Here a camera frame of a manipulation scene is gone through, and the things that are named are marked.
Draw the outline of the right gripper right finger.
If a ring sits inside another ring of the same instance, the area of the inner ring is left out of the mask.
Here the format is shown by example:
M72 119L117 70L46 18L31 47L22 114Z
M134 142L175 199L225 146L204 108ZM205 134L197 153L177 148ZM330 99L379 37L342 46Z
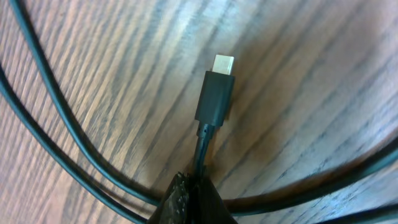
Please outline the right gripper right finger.
M194 223L237 224L208 177L200 179L194 187Z

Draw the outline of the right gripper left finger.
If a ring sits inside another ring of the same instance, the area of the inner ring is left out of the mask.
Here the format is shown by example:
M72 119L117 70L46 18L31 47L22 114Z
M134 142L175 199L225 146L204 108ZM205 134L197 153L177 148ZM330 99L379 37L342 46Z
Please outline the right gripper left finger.
M160 205L146 221L147 224L189 224L191 178L178 172L169 184Z

